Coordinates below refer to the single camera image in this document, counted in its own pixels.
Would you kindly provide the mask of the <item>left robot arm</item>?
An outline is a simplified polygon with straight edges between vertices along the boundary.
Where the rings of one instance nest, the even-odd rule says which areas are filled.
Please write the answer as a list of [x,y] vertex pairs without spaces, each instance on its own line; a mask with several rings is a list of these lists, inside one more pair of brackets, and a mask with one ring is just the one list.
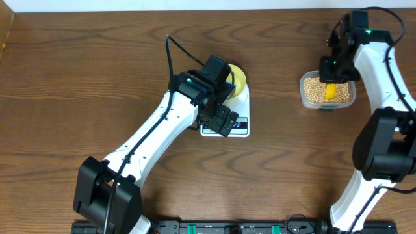
[[227,137],[238,114],[225,106],[235,86],[231,66],[210,56],[200,70],[170,78],[168,91],[143,125],[102,161],[88,157],[79,167],[73,210],[104,233],[146,233],[141,189],[171,143],[198,123]]

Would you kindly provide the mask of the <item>yellow measuring scoop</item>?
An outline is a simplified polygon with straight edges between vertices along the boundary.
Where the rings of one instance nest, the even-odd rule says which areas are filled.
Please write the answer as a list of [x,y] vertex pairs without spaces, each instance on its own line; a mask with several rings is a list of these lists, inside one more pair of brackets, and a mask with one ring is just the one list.
[[326,85],[325,99],[333,99],[336,95],[337,87],[334,83],[328,83]]

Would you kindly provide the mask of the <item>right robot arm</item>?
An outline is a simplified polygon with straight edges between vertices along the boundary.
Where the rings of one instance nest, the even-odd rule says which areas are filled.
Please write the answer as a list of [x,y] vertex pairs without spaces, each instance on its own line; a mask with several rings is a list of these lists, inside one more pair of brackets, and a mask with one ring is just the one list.
[[345,14],[333,28],[327,45],[330,56],[320,60],[322,83],[363,81],[372,115],[352,150],[354,173],[329,219],[316,233],[355,233],[380,198],[415,173],[415,100],[398,68],[392,39],[385,29],[369,26],[370,8]]

